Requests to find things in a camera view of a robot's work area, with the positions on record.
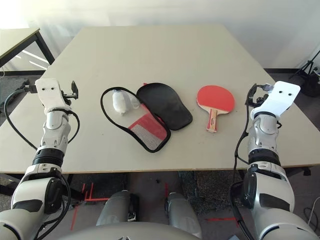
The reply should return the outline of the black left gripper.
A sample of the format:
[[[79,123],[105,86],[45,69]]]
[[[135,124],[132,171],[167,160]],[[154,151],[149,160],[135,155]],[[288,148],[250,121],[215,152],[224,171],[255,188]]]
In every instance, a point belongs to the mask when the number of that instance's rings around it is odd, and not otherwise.
[[[61,91],[61,95],[65,104],[71,104],[71,99],[76,100],[79,98],[79,90],[74,80],[71,82],[71,90],[72,93],[64,93],[63,91]]]

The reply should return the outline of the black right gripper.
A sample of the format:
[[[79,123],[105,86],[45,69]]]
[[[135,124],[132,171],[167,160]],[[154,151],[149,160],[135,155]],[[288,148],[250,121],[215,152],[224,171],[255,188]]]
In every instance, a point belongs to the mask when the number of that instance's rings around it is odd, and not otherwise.
[[[268,94],[264,94],[263,97],[257,97],[256,101],[253,99],[251,100],[251,105],[252,106],[261,106],[265,100],[268,98]]]

